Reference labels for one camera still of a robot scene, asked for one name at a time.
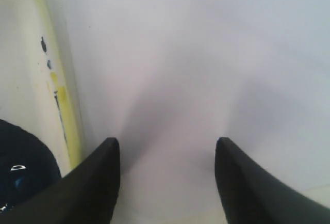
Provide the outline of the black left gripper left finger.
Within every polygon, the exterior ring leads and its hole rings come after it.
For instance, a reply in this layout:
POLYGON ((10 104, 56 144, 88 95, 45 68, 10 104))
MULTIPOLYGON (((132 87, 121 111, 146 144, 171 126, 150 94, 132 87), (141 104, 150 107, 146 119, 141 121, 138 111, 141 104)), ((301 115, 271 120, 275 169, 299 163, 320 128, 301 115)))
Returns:
POLYGON ((1 223, 110 223, 121 183, 120 146, 107 138, 78 167, 1 223))

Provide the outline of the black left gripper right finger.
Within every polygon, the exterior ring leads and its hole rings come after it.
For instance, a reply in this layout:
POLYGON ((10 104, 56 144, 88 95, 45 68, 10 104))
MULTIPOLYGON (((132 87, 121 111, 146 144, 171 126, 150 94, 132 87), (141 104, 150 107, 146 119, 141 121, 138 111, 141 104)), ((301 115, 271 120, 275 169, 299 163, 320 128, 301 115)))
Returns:
POLYGON ((228 223, 329 223, 329 208, 268 173, 228 137, 216 144, 215 180, 228 223))

